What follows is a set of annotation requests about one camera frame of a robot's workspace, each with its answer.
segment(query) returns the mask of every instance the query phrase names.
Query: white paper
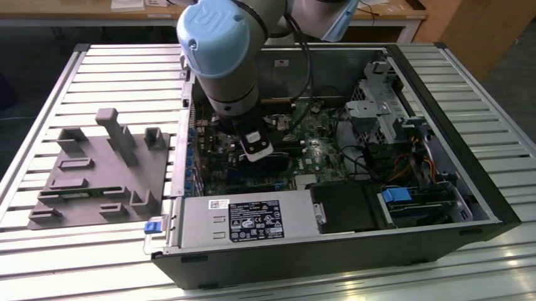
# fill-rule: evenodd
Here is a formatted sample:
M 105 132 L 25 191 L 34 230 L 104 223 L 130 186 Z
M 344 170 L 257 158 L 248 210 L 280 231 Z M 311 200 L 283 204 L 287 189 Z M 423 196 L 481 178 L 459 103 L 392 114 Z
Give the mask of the white paper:
M 144 0 L 144 5 L 146 6 L 161 6 L 163 8 L 167 7 L 165 0 Z
M 144 10 L 142 0 L 110 0 L 112 11 L 141 11 Z

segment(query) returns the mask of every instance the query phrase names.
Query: gray post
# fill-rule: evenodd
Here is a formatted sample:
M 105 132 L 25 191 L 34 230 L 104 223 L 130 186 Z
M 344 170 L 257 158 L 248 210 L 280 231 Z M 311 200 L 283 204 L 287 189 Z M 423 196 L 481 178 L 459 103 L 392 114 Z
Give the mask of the gray post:
M 122 132 L 117 123 L 117 111 L 113 108 L 101 108 L 94 117 L 97 125 L 102 126 L 108 132 L 109 139 L 113 143 L 114 149 L 126 166 L 137 165 L 137 158 L 132 151 L 130 140 L 132 137 L 125 137 L 128 131 Z

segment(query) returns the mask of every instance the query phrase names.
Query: circuit board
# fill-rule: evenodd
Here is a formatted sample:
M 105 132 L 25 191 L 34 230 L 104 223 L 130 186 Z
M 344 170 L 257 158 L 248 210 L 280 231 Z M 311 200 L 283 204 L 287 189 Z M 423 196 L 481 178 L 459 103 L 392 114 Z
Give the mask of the circuit board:
M 298 101 L 291 115 L 269 115 L 264 120 L 273 130 L 287 128 L 306 107 L 307 101 Z M 197 122 L 200 158 L 204 167 L 204 195 L 303 189 L 303 185 L 296 183 L 296 179 L 303 178 L 307 178 L 310 182 L 346 179 L 346 167 L 331 137 L 332 115 L 332 109 L 315 107 L 292 133 L 285 136 L 283 145 L 275 145 L 272 155 L 277 158 L 275 162 L 267 162 L 267 164 L 284 164 L 277 172 L 263 172 L 263 169 L 256 167 L 255 172 L 244 172 L 240 167 L 243 167 L 241 161 L 247 159 L 237 139 L 217 132 L 209 126 L 199 130 L 199 125 L 207 125 L 207 122 L 203 120 Z M 261 160 L 257 161 L 260 167 L 263 167 Z

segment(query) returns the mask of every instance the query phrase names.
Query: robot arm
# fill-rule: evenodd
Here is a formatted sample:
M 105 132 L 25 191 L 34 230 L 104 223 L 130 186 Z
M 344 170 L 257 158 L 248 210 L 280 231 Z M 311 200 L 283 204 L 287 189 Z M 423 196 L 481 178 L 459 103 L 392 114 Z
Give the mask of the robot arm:
M 326 41 L 340 39 L 356 0 L 180 0 L 191 4 L 176 33 L 188 65 L 228 134 L 239 136 L 251 162 L 272 152 L 257 112 L 255 56 L 269 33 L 296 19 L 303 33 Z

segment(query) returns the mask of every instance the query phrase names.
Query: gray fixture base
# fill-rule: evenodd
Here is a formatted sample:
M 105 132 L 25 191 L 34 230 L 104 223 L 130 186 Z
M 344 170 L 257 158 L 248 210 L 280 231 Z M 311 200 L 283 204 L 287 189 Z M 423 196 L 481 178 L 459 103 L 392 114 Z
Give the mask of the gray fixture base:
M 144 221 L 160 214 L 169 134 L 157 128 L 137 135 L 126 127 L 120 130 L 110 137 L 85 137 L 78 128 L 61 130 L 61 152 L 28 229 Z

